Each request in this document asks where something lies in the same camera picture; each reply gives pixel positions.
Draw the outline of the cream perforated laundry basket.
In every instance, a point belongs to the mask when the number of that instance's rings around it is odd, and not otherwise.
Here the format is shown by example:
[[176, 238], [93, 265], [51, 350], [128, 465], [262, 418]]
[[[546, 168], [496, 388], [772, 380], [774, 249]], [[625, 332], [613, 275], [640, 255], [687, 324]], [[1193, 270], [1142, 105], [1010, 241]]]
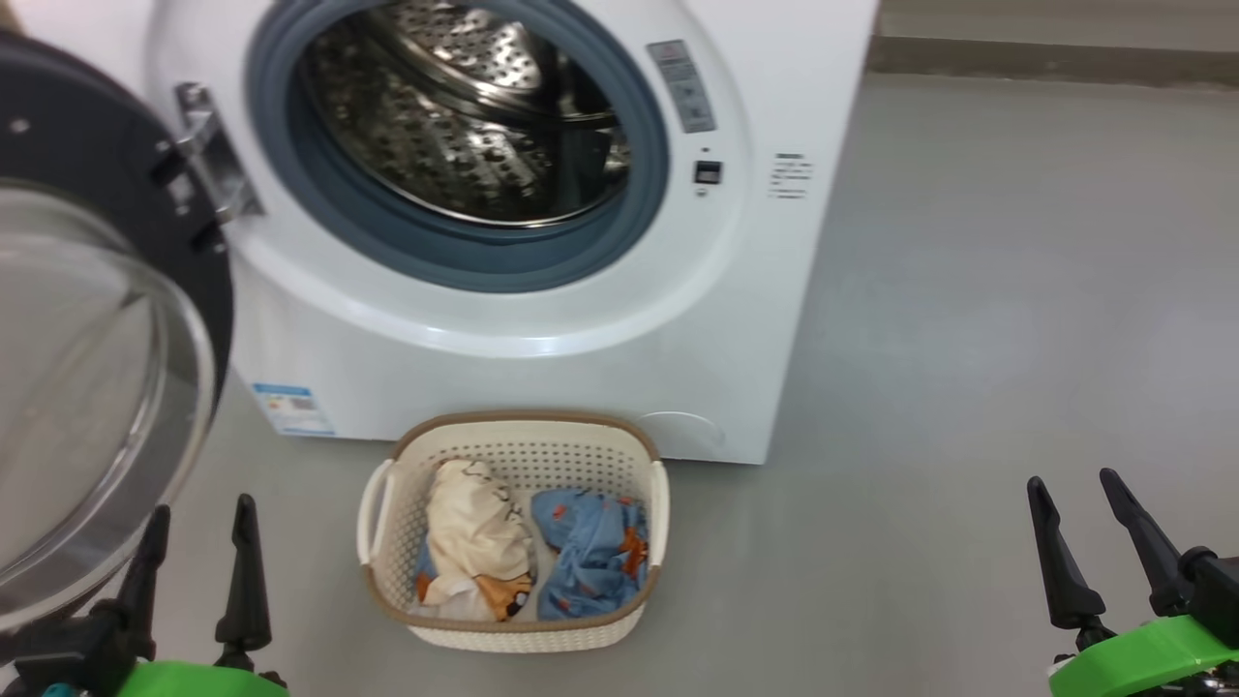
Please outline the cream perforated laundry basket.
[[[424, 513], [439, 463], [487, 463], [522, 505], [538, 561], [527, 608], [512, 621], [439, 621], [416, 613], [414, 566], [427, 530]], [[538, 595], [554, 555], [532, 520], [532, 498], [556, 489], [629, 496], [646, 513], [648, 572], [620, 612], [540, 621]], [[432, 645], [465, 652], [589, 652], [620, 643], [646, 613], [662, 573], [670, 530], [670, 484], [653, 441], [608, 416], [554, 411], [453, 413], [416, 425], [369, 475], [357, 519], [356, 551], [375, 605]]]

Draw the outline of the round white filter cover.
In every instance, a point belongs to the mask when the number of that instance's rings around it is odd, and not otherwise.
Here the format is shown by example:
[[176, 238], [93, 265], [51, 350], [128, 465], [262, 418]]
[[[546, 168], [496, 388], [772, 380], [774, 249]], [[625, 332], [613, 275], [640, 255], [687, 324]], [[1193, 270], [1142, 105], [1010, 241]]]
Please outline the round white filter cover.
[[711, 420], [684, 411], [655, 411], [634, 420], [664, 458], [709, 462], [721, 453], [725, 435]]

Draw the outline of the white front-load washing machine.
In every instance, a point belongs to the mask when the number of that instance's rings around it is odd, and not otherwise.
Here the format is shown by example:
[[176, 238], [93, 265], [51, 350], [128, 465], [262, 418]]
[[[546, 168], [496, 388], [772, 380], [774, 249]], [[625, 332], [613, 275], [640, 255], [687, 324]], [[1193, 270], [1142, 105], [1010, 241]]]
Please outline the white front-load washing machine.
[[[558, 410], [636, 423], [684, 411], [724, 432], [712, 462], [761, 464], [881, 1], [580, 0], [653, 88], [670, 181], [628, 255], [527, 293], [390, 272], [287, 198], [245, 97], [273, 0], [0, 0], [0, 12], [12, 32], [105, 72], [155, 116], [154, 85], [202, 80], [221, 93], [264, 207], [243, 222], [230, 261], [228, 369], [249, 391], [309, 387], [341, 439], [399, 439], [442, 413]], [[647, 52], [672, 40], [696, 62], [712, 132], [681, 131]], [[767, 196], [774, 154], [812, 160], [809, 198]], [[698, 160], [724, 163], [721, 184], [695, 184]]]

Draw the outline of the small printed text sticker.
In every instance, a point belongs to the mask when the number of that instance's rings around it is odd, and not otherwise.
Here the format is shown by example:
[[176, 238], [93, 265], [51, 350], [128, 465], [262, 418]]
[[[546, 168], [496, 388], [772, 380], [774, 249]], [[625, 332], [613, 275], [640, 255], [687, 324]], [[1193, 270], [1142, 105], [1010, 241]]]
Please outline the small printed text sticker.
[[778, 201], [809, 198], [815, 165], [805, 154], [774, 154], [771, 158], [767, 196]]

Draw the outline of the metal washer door hinge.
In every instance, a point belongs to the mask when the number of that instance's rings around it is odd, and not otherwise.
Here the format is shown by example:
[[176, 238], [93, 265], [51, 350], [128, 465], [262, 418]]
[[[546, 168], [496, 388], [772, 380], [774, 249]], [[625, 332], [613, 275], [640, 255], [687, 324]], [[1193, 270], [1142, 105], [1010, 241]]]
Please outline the metal washer door hinge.
[[264, 204], [225, 125], [221, 93], [202, 80], [172, 80], [150, 97], [161, 131], [145, 173], [149, 227], [198, 253], [239, 260], [238, 230], [264, 215]]

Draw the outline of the blue energy label sticker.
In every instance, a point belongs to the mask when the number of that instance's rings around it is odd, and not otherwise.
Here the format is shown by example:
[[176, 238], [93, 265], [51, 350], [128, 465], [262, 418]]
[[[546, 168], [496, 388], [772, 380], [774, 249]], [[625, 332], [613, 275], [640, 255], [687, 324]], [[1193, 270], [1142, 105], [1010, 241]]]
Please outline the blue energy label sticker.
[[253, 396], [279, 435], [333, 438], [335, 428], [315, 394], [301, 385], [252, 383]]

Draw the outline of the round black glass washer door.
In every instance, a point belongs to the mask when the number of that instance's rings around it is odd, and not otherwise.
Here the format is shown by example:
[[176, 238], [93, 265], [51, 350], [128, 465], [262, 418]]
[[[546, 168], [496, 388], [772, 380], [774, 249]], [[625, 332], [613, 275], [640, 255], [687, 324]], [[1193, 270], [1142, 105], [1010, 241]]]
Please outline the round black glass washer door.
[[172, 132], [0, 30], [0, 636], [136, 555], [195, 467], [233, 326], [223, 227]]

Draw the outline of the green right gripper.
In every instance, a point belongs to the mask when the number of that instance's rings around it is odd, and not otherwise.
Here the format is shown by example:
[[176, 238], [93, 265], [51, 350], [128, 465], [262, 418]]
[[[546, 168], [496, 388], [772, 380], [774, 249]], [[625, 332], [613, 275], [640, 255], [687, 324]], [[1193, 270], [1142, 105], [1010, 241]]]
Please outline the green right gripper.
[[[1132, 697], [1239, 660], [1239, 649], [1232, 649], [1202, 623], [1183, 615], [1189, 610], [1192, 583], [1180, 574], [1181, 555], [1134, 496], [1127, 482], [1118, 470], [1101, 469], [1101, 487], [1111, 515], [1132, 539], [1150, 586], [1152, 612], [1163, 619], [1103, 640], [1057, 664], [1049, 670], [1049, 695]], [[1061, 534], [1056, 501], [1038, 475], [1028, 480], [1028, 510], [1049, 623], [1063, 630], [1098, 629], [1106, 605], [1080, 574]]]

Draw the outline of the blue printed garment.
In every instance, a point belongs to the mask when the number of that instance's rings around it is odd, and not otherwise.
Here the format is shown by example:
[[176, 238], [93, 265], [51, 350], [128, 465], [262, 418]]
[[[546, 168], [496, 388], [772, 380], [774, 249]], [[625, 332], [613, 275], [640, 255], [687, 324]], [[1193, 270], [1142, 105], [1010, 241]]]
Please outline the blue printed garment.
[[532, 520], [554, 555], [538, 595], [540, 621], [620, 612], [646, 586], [646, 513], [629, 496], [556, 489], [532, 498]]

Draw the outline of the grey warning label sticker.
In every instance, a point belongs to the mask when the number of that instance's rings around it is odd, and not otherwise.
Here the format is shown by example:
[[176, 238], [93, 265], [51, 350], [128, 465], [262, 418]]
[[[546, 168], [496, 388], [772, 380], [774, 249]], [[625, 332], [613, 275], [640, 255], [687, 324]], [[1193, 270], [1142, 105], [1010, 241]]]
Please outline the grey warning label sticker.
[[676, 106], [681, 131], [686, 134], [715, 131], [715, 114], [707, 88], [686, 48], [686, 42], [672, 40], [647, 45], [647, 52], [665, 83], [670, 102]]

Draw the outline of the perforated steel washer drum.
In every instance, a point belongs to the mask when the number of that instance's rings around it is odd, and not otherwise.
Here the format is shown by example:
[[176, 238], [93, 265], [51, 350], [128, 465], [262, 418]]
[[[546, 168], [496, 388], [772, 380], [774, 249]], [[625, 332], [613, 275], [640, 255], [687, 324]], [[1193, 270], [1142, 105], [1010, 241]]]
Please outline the perforated steel washer drum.
[[601, 88], [518, 19], [389, 0], [307, 45], [299, 76], [372, 178], [458, 222], [551, 227], [623, 193], [628, 137]]

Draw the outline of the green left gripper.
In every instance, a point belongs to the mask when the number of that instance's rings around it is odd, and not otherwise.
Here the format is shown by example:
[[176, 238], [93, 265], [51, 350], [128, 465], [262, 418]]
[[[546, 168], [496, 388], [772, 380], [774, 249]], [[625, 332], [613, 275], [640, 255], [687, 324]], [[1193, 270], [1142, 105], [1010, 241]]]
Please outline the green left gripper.
[[[142, 530], [115, 598], [128, 650], [146, 661], [155, 660], [159, 646], [152, 638], [152, 615], [169, 526], [171, 508], [159, 504]], [[252, 672], [252, 652], [260, 652], [273, 641], [259, 517], [252, 495], [235, 499], [230, 543], [235, 556], [228, 600], [214, 630], [214, 640], [223, 647], [217, 666], [183, 661], [138, 664], [116, 697], [290, 697], [286, 685]]]

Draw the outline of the cream printed garment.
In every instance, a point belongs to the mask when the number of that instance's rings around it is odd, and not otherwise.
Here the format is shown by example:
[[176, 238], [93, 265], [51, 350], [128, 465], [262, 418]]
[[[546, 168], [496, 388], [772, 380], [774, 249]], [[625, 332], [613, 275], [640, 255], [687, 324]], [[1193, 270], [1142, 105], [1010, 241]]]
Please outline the cream printed garment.
[[416, 613], [439, 621], [512, 621], [538, 578], [534, 539], [507, 482], [484, 462], [435, 468], [414, 566]]

